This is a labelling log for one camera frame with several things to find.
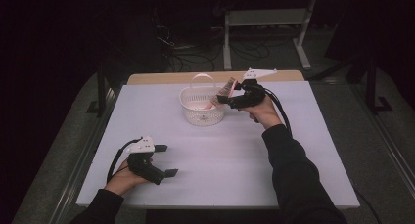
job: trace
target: hand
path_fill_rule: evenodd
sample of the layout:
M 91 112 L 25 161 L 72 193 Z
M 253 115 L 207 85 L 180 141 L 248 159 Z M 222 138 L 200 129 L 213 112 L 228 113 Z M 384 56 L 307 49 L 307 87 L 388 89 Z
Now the hand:
M 260 104 L 241 110 L 249 112 L 250 118 L 257 120 L 265 129 L 282 124 L 278 113 L 275 111 L 274 104 L 268 96 L 265 96 L 265 99 Z
M 149 181 L 131 172 L 128 168 L 128 162 L 125 160 L 104 189 L 122 196 L 135 186 L 147 182 Z

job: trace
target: white plastic part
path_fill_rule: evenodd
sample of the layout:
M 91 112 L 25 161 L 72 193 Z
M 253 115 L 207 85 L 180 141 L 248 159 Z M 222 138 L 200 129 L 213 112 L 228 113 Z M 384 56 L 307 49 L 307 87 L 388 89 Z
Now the white plastic part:
M 155 151 L 155 144 L 153 138 L 150 136 L 143 137 L 140 141 L 132 144 L 127 152 L 132 153 L 153 153 Z
M 277 73 L 277 69 L 268 70 L 268 69 L 249 69 L 245 72 L 243 79 L 258 79 L 263 76 L 271 75 Z
M 208 77 L 213 78 L 208 74 L 197 74 L 193 77 L 190 87 L 184 88 L 180 92 L 180 103 L 183 106 L 183 112 L 186 120 L 196 126 L 211 126 L 214 125 L 225 116 L 225 108 L 213 105 L 211 109 L 206 109 L 206 106 L 211 103 L 211 99 L 217 94 L 221 87 L 216 87 L 213 80 L 213 86 L 197 86 L 193 87 L 192 83 L 195 78 Z

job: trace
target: plastic container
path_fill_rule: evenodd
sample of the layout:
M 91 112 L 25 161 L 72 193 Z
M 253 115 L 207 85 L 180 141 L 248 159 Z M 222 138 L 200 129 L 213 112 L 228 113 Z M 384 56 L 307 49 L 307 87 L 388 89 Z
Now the plastic container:
M 193 86 L 197 78 L 209 78 L 212 86 Z M 213 78 L 204 73 L 195 75 L 190 82 L 190 86 L 180 92 L 180 103 L 183 106 L 184 116 L 187 121 L 196 126 L 211 126 L 220 122 L 225 116 L 224 106 L 213 105 L 210 109 L 205 109 L 210 105 L 213 98 L 221 87 L 217 87 Z

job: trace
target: black sleeve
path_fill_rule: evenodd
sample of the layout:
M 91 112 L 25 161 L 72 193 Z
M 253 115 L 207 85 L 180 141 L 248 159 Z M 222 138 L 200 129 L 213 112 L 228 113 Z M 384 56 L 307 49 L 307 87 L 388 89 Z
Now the black sleeve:
M 91 204 L 79 213 L 71 224 L 113 224 L 124 198 L 110 191 L 100 189 Z
M 283 124 L 262 138 L 273 167 L 272 182 L 284 223 L 346 223 L 321 185 L 316 166 Z

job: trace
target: handle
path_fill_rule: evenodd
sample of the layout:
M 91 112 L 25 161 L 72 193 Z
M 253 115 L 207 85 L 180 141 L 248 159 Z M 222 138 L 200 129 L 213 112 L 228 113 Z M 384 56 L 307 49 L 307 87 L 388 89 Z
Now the handle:
M 210 75 L 208 75 L 208 74 L 206 74 L 206 73 L 199 73 L 199 74 L 197 74 L 197 75 L 193 76 L 192 81 L 190 81 L 190 87 L 191 87 L 191 88 L 192 88 L 193 81 L 194 81 L 195 79 L 197 79 L 197 78 L 200 78 L 200 77 L 206 77 L 206 78 L 209 78 L 209 79 L 211 80 L 211 82 L 213 83 L 213 87 L 216 87 L 216 82 L 214 82 L 213 77 L 211 77 Z

